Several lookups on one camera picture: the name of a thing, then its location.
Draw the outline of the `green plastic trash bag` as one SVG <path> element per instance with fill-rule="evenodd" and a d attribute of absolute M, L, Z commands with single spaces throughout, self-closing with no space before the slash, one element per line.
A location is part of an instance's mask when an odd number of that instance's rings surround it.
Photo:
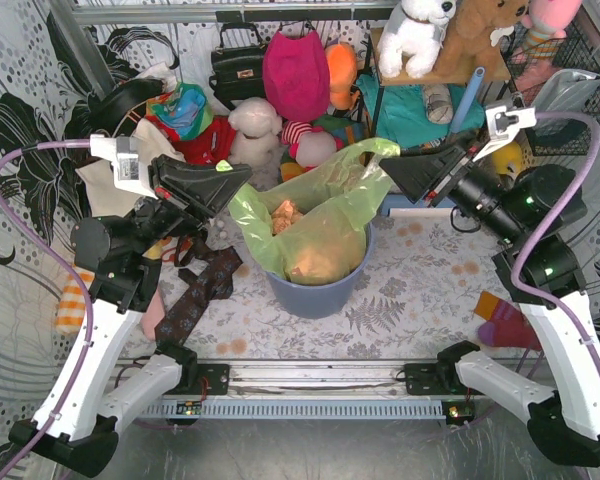
<path fill-rule="evenodd" d="M 253 259 L 266 272 L 299 285 L 326 285 L 349 275 L 364 257 L 365 227 L 392 185 L 378 162 L 399 153 L 398 144 L 369 138 L 271 190 L 241 187 L 229 212 Z M 271 214 L 285 200 L 304 216 L 273 235 Z"/>

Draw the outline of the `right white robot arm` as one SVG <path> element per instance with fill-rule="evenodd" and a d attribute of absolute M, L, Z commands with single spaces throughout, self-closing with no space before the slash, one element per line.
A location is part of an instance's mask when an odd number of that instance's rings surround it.
<path fill-rule="evenodd" d="M 600 466 L 600 343 L 582 270 L 560 237 L 586 211 L 580 195 L 558 203 L 575 172 L 555 164 L 531 167 L 507 188 L 458 145 L 380 165 L 406 198 L 449 199 L 498 238 L 497 275 L 532 327 L 554 378 L 553 386 L 538 384 L 462 341 L 433 363 L 405 367 L 407 390 L 485 395 L 518 418 L 553 463 Z"/>

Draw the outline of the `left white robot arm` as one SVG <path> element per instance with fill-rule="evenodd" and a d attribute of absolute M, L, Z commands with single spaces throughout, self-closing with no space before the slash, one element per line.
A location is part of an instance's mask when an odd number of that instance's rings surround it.
<path fill-rule="evenodd" d="M 10 440 L 86 477 L 99 475 L 113 457 L 121 434 L 155 400 L 178 388 L 201 385 L 197 356 L 185 342 L 207 304 L 228 296 L 240 257 L 231 248 L 212 250 L 205 224 L 250 179 L 244 164 L 190 165 L 168 156 L 149 162 L 133 154 L 110 159 L 116 188 L 140 202 L 122 216 L 80 221 L 71 239 L 74 270 L 88 270 L 86 312 L 81 329 L 42 406 L 17 422 Z M 108 382 L 131 330 L 157 290 L 161 264 L 147 251 L 175 234 L 190 236 L 207 262 L 193 309 L 156 330 L 156 349 L 121 386 Z"/>

